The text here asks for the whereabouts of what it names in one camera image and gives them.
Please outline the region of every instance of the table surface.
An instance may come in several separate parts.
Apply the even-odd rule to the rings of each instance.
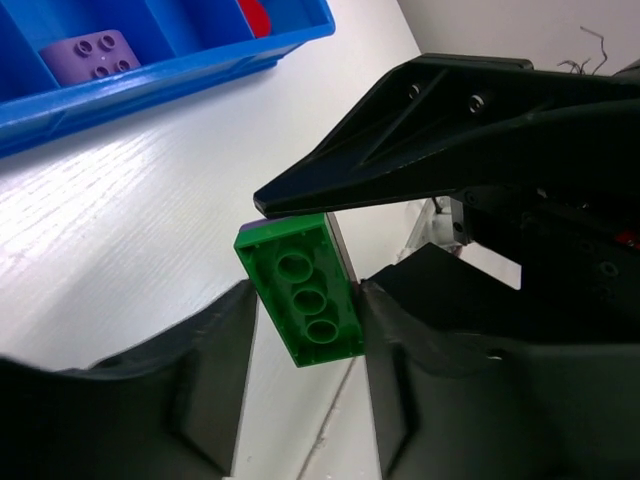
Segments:
[[[232,249],[253,192],[418,54],[395,0],[331,0],[337,33],[270,72],[0,160],[0,352],[86,367],[245,277]],[[418,209],[339,214],[359,276],[395,259]],[[294,479],[348,362],[294,368],[261,311],[236,460]]]

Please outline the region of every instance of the black plastic part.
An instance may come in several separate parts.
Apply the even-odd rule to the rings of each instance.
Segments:
[[[619,172],[637,149],[637,79],[526,66],[425,55],[395,68],[255,193],[257,208],[274,218],[495,185],[636,198],[635,176]]]
[[[242,281],[89,370],[47,372],[1,359],[0,478],[230,476],[256,300]]]
[[[585,342],[433,245],[361,287],[385,480],[639,477],[639,343]]]

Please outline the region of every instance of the green lego brick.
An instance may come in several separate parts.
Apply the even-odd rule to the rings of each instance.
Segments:
[[[236,238],[236,253],[298,367],[364,351],[341,242],[335,218],[321,213],[248,224]]]

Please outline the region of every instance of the blue plastic bin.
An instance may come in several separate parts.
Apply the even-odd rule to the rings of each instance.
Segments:
[[[237,0],[0,0],[0,157],[276,65],[331,35],[326,0],[261,0],[254,38]],[[141,68],[61,88],[38,53],[120,30]]]

